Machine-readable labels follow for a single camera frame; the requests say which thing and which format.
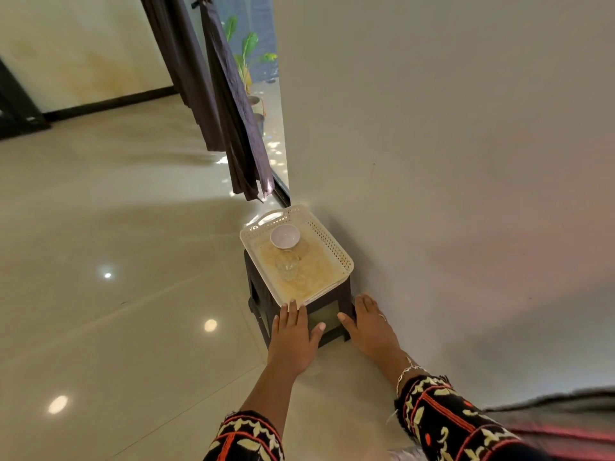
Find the sleeve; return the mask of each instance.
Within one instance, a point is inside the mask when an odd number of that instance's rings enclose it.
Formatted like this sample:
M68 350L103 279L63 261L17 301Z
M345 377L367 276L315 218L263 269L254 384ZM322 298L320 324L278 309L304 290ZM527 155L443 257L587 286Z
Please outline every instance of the sleeve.
M446 377L410 379L395 406L399 423L430 461L550 459L464 399Z
M220 425L204 461L283 461L282 441L268 419L236 412Z

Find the floor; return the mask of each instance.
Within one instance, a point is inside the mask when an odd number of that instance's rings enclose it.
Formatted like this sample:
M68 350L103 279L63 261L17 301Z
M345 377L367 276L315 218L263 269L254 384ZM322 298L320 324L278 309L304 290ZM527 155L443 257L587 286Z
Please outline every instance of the floor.
M255 106L257 113L262 113L265 105L265 148L269 155L269 164L280 177L286 187L288 184L288 167L286 163L286 141L284 138L284 120L282 118L282 96L280 95L280 80L275 82L257 82L252 84L250 93L260 97L261 104Z
M0 142L0 459L200 460L263 369L231 192L178 96ZM290 405L293 460L408 445L350 342Z

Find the tray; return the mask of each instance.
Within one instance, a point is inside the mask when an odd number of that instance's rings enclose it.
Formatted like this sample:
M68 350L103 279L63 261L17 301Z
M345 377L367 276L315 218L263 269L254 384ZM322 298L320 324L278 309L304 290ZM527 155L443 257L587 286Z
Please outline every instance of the tray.
M273 228L285 223L301 232L301 240L291 249L300 259L297 278L291 281L284 281L275 268L279 249L269 240ZM268 212L242 229L239 237L278 305L290 299L307 305L346 281L354 269L350 256L304 205Z

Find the brown curtain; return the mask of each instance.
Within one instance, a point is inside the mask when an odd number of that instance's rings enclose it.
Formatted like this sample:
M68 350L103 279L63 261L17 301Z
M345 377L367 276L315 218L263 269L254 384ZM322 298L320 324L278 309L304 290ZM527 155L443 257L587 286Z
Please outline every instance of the brown curtain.
M205 61L184 0L141 0L168 72L190 107L208 150L226 152L233 192L247 200L274 188L263 137L243 89L213 0L198 0Z

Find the white bowl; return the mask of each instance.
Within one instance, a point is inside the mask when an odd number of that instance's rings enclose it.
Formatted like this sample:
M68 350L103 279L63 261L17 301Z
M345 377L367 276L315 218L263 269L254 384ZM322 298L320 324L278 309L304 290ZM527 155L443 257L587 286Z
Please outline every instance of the white bowl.
M276 226L271 232L269 239L275 247L290 249L297 245L299 239L301 239L301 233L296 226L285 224Z

